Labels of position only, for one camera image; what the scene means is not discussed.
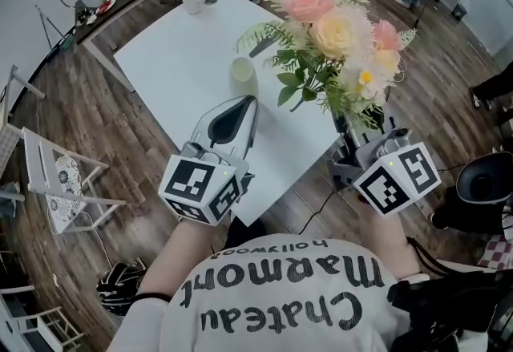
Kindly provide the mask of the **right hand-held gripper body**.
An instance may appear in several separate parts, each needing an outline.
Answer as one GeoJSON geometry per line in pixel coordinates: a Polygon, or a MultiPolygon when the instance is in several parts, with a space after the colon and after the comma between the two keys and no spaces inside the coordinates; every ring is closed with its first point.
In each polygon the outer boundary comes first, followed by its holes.
{"type": "Polygon", "coordinates": [[[334,189],[353,187],[381,216],[403,210],[441,184],[426,145],[401,127],[355,148],[347,139],[327,160],[334,189]]]}

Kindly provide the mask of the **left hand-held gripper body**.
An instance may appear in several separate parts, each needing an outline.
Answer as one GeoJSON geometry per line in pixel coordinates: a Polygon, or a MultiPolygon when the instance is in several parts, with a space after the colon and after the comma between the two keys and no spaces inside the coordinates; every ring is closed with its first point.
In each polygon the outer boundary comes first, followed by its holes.
{"type": "Polygon", "coordinates": [[[171,155],[158,195],[177,216],[217,226],[254,177],[245,160],[188,141],[171,155]]]}

